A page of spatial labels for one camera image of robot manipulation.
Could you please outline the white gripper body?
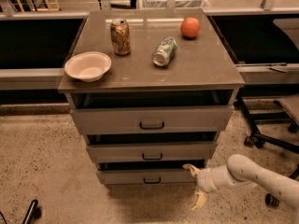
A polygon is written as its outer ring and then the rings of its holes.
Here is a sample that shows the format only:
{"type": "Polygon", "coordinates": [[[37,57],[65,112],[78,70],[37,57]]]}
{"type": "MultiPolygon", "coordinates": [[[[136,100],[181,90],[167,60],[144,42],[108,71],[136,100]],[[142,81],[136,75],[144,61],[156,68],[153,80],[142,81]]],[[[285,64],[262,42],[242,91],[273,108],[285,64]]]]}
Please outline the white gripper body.
{"type": "Polygon", "coordinates": [[[199,189],[205,193],[229,187],[228,170],[225,165],[206,168],[199,171],[196,177],[199,189]]]}

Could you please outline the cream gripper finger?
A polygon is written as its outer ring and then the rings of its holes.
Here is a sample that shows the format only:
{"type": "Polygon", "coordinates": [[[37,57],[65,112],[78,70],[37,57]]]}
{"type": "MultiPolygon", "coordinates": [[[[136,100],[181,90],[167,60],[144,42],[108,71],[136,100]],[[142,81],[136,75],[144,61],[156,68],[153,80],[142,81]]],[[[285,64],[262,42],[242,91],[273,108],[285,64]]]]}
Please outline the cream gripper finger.
{"type": "Polygon", "coordinates": [[[208,195],[203,191],[196,191],[194,195],[195,195],[195,203],[192,206],[193,211],[201,209],[208,198],[208,195]]]}
{"type": "Polygon", "coordinates": [[[195,167],[194,165],[189,164],[189,163],[184,164],[183,168],[186,170],[189,170],[193,177],[197,177],[198,174],[200,173],[200,170],[197,167],[195,167]]]}

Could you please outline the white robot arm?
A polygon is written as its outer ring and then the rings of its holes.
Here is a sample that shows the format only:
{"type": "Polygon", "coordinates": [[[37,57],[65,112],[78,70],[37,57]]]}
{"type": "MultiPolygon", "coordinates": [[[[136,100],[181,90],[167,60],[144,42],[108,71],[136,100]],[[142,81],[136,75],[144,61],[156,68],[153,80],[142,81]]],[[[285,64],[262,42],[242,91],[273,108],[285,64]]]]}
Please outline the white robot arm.
{"type": "Polygon", "coordinates": [[[260,186],[291,207],[294,211],[293,224],[299,224],[299,182],[295,179],[265,169],[240,154],[230,156],[218,167],[198,169],[186,163],[183,168],[189,170],[196,181],[196,202],[192,210],[202,208],[208,195],[219,189],[260,186]]]}

